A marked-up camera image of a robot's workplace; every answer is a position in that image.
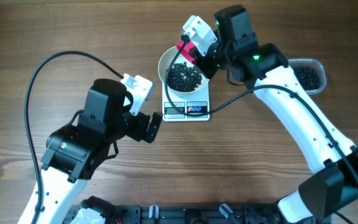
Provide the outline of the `pink measuring scoop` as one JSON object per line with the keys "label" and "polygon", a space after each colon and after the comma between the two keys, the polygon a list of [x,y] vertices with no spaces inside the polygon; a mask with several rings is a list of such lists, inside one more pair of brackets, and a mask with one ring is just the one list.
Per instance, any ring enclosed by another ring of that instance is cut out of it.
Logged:
{"label": "pink measuring scoop", "polygon": [[183,46],[185,46],[185,47],[181,51],[182,56],[184,56],[187,59],[187,61],[194,64],[196,62],[198,49],[196,48],[196,46],[194,45],[194,43],[192,41],[185,44],[184,41],[181,40],[181,41],[179,41],[179,43],[176,44],[176,48],[178,50],[180,50]]}

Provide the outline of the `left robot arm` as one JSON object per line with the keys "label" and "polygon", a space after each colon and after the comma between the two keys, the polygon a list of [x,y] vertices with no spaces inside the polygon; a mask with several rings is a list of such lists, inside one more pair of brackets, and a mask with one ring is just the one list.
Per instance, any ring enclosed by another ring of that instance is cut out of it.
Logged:
{"label": "left robot arm", "polygon": [[85,107],[47,139],[39,169],[40,180],[21,215],[20,223],[62,223],[97,167],[117,156],[109,150],[124,136],[152,143],[161,113],[145,115],[140,109],[154,84],[139,75],[121,81],[97,79]]}

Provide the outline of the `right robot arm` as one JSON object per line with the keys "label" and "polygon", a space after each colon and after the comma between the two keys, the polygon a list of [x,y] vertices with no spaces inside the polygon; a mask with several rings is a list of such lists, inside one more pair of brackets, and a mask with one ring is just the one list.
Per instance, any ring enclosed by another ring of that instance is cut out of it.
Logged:
{"label": "right robot arm", "polygon": [[212,78],[231,72],[263,101],[301,149],[312,176],[277,203],[286,223],[324,219],[358,199],[358,147],[341,133],[304,91],[288,60],[273,44],[260,45],[240,5],[214,15],[212,29],[190,19],[183,33],[195,48],[195,65]]}

